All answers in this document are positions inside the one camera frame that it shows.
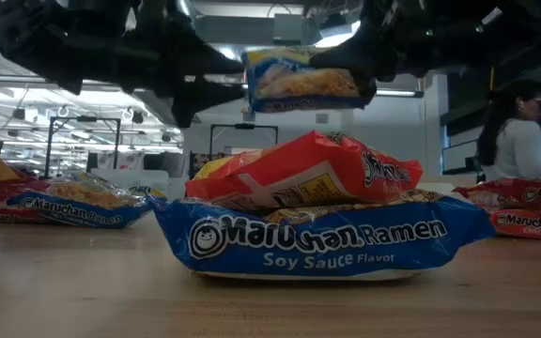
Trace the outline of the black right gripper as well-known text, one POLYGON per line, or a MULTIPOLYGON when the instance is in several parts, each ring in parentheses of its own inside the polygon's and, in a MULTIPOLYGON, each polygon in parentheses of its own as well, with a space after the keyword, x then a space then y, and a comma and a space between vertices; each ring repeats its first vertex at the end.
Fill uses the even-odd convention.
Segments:
POLYGON ((440 66, 434 37, 438 0, 363 0, 363 26, 338 46, 310 59, 316 69, 346 69, 357 77, 363 107, 377 95, 376 80, 398 73, 422 77, 440 66))

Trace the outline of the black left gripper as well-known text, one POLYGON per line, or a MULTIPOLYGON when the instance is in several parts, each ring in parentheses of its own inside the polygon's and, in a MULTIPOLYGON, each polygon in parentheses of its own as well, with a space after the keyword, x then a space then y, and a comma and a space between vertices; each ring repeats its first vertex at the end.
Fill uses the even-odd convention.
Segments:
MULTIPOLYGON (((69 0, 69 49, 72 68, 84 80, 137 88, 173 100, 171 115, 179 128, 189 128, 194 116, 209 108, 240 100, 241 84, 220 84, 197 78, 183 82, 173 58, 162 46, 163 10, 167 0, 69 0)), ((225 56, 193 30, 188 31, 188 74, 223 75, 244 71, 243 64, 225 56)))

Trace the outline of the blue soy sauce ramen packet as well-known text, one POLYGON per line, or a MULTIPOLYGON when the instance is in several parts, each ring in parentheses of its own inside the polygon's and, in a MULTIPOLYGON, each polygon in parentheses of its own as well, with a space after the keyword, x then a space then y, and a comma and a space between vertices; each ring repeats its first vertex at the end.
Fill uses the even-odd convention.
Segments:
POLYGON ((148 186, 122 188, 92 174, 72 174, 31 184, 7 204, 56 223, 125 229, 151 211, 151 199, 167 200, 162 191, 148 186))
POLYGON ((268 214, 197 198, 148 202, 173 255, 187 269, 235 279, 404 279, 440 268, 461 247, 495 234, 482 208, 423 190, 387 204, 282 208, 268 214))
POLYGON ((358 82, 346 69, 316 69, 310 59, 325 50, 292 46, 246 51, 249 108, 254 113, 363 108, 358 82))

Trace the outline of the fluorescent light fixture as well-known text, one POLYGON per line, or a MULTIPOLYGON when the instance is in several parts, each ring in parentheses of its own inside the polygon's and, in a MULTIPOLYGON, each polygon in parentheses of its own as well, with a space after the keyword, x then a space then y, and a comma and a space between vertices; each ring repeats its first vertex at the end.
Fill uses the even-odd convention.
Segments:
POLYGON ((395 89, 378 89, 376 92, 378 97, 395 97, 395 98, 422 98, 425 95, 424 91, 409 91, 395 89))

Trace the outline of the person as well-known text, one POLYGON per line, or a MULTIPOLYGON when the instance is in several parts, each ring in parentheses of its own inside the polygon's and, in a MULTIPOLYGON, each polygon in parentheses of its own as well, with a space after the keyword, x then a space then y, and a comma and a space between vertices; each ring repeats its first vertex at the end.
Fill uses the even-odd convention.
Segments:
POLYGON ((477 139, 477 159, 487 181, 541 179, 541 88, 514 81, 489 94, 477 139))

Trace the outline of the black metal frame stand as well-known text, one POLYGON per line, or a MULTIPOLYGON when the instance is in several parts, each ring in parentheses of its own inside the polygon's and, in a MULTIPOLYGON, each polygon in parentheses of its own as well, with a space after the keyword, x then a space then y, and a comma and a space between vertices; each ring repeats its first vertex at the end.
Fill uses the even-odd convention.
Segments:
POLYGON ((256 125, 253 123, 237 123, 237 124, 211 124, 209 127, 209 155, 213 155, 213 144, 215 140, 214 130, 216 128, 232 128, 235 130, 251 131, 251 130, 272 130, 274 131, 274 144, 279 144, 279 127, 277 126, 265 126, 265 125, 256 125))
POLYGON ((51 155, 52 155, 52 145, 53 145, 53 137, 54 134, 62 127, 64 127, 68 121, 77 121, 77 122, 84 122, 84 123, 96 123, 99 121, 102 122, 108 122, 112 121, 116 123, 116 127, 114 128, 115 132, 115 147, 114 147, 114 161, 113 161, 113 168, 117 168, 117 162, 118 162, 118 151, 119 151, 119 145, 120 145, 120 132, 121 132, 121 119, 120 118, 113 118, 113 117, 96 117, 96 116, 90 116, 90 115, 79 115, 76 117, 61 117, 61 116, 53 116, 50 118, 50 124, 48 129, 48 137, 47 137, 47 143, 46 143, 46 157, 45 157, 45 167, 44 167, 44 175, 42 179, 48 179, 50 178, 50 161, 51 161, 51 155))

